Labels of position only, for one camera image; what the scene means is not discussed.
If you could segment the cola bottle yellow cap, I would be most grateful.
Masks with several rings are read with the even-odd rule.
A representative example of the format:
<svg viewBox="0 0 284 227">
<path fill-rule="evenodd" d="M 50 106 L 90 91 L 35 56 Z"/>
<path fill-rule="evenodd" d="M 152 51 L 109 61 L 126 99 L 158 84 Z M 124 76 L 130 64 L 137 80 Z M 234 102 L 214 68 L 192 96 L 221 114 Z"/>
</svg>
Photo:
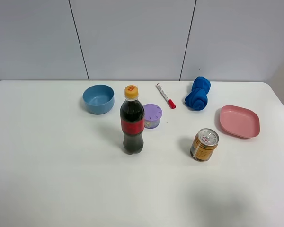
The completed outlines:
<svg viewBox="0 0 284 227">
<path fill-rule="evenodd" d="M 135 85 L 124 89 L 125 101 L 120 108 L 123 146 L 127 154 L 137 154 L 143 149 L 144 107 L 138 100 L 139 91 Z"/>
</svg>

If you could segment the purple round container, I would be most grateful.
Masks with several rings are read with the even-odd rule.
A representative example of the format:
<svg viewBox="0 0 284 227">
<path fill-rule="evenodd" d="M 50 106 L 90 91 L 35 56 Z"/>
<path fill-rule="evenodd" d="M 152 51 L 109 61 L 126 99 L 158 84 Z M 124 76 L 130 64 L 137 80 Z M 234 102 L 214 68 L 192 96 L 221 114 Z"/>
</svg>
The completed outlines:
<svg viewBox="0 0 284 227">
<path fill-rule="evenodd" d="M 144 127 L 154 129 L 159 126 L 162 117 L 162 109 L 155 104 L 145 104 L 144 108 Z"/>
</svg>

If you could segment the red whiteboard marker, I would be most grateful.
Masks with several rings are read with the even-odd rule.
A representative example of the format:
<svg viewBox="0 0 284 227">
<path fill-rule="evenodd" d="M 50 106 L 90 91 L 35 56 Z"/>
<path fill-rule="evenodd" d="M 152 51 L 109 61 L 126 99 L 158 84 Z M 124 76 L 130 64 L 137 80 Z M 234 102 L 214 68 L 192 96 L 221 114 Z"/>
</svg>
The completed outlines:
<svg viewBox="0 0 284 227">
<path fill-rule="evenodd" d="M 160 83 L 156 84 L 156 88 L 158 89 L 158 91 L 160 92 L 160 94 L 163 96 L 163 98 L 165 99 L 165 101 L 168 103 L 169 107 L 171 109 L 175 109 L 176 105 L 174 104 L 174 102 L 167 96 L 167 94 L 164 92 L 162 86 L 160 85 Z"/>
</svg>

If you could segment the blue plastic bowl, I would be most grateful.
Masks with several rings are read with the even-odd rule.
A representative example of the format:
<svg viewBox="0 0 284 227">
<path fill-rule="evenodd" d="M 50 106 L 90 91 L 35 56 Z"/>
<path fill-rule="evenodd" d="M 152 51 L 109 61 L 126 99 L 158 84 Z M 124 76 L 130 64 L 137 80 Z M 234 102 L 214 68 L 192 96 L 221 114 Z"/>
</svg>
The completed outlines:
<svg viewBox="0 0 284 227">
<path fill-rule="evenodd" d="M 89 113 L 105 114 L 114 106 L 114 94 L 110 86 L 93 85 L 84 91 L 82 99 Z"/>
</svg>

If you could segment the rolled blue towel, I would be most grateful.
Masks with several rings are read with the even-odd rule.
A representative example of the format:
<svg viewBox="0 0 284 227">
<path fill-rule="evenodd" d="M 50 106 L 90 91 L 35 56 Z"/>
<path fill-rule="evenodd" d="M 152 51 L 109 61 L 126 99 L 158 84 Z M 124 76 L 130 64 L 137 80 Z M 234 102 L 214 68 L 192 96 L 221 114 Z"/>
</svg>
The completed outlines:
<svg viewBox="0 0 284 227">
<path fill-rule="evenodd" d="M 203 110 L 208 104 L 207 94 L 211 88 L 211 83 L 205 77 L 197 77 L 192 85 L 192 90 L 185 98 L 185 105 L 195 111 Z"/>
</svg>

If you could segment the gold drink can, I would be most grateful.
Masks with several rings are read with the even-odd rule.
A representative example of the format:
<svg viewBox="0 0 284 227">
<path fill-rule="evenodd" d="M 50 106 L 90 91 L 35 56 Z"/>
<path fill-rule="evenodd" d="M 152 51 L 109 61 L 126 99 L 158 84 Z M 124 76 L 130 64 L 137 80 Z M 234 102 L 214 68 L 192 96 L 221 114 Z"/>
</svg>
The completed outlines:
<svg viewBox="0 0 284 227">
<path fill-rule="evenodd" d="M 191 157 L 200 162 L 208 161 L 217 148 L 219 136 L 216 131 L 203 128 L 195 136 L 190 149 Z"/>
</svg>

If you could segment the pink square plate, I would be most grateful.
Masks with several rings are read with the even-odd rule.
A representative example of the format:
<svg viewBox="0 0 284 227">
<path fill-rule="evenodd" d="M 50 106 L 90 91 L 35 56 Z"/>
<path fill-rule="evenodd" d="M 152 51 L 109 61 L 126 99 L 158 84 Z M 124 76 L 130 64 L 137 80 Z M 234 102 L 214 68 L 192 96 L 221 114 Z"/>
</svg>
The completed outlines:
<svg viewBox="0 0 284 227">
<path fill-rule="evenodd" d="M 244 139 L 251 139 L 260 134 L 258 115 L 239 106 L 223 106 L 220 111 L 220 125 L 228 134 Z"/>
</svg>

